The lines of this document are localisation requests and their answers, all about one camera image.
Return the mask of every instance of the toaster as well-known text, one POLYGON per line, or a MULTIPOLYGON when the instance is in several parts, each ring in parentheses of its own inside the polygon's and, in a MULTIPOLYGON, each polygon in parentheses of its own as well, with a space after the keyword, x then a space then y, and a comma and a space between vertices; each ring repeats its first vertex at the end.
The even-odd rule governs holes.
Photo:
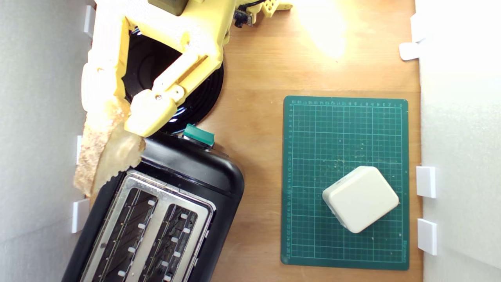
POLYGON ((244 189, 213 145, 190 124, 147 138, 141 163, 101 188, 62 281, 210 281, 244 189))

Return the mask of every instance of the wooden surface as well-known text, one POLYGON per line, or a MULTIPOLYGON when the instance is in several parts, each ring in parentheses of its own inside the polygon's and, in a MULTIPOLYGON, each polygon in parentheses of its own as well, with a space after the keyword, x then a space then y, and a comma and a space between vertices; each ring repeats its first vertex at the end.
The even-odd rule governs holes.
POLYGON ((258 25, 232 28, 224 89, 200 127, 242 167, 245 192, 212 281, 422 281, 417 248, 421 202, 419 71, 403 62, 413 0, 296 1, 258 25), (282 114, 287 95, 405 98, 409 101, 410 269, 364 270, 280 262, 282 114))

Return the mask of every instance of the slice of bread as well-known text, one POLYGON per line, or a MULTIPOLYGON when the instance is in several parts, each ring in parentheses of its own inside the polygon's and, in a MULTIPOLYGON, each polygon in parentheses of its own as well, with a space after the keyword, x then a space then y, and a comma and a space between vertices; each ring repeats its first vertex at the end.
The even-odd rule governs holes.
POLYGON ((130 104, 123 98, 106 100, 100 110, 87 112, 74 184, 94 198, 112 176, 141 161, 145 141, 124 129, 130 104))

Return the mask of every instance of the white wall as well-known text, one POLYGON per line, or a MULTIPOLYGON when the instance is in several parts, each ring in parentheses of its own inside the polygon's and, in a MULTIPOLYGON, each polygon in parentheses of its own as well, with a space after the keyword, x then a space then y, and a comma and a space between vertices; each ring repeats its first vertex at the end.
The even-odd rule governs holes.
POLYGON ((0 1, 0 281, 58 281, 71 235, 84 0, 0 1))
POLYGON ((501 3, 416 0, 427 19, 420 44, 422 164, 437 167, 438 255, 425 282, 501 281, 501 3))

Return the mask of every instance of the green cutting mat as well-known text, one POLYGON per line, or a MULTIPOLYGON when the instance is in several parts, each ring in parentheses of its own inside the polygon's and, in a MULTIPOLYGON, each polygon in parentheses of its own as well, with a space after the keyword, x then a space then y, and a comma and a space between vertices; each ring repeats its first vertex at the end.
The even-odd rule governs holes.
POLYGON ((409 269, 406 100, 288 96, 283 146, 283 263, 409 269), (353 234, 322 191, 358 166, 377 167, 400 204, 353 234))

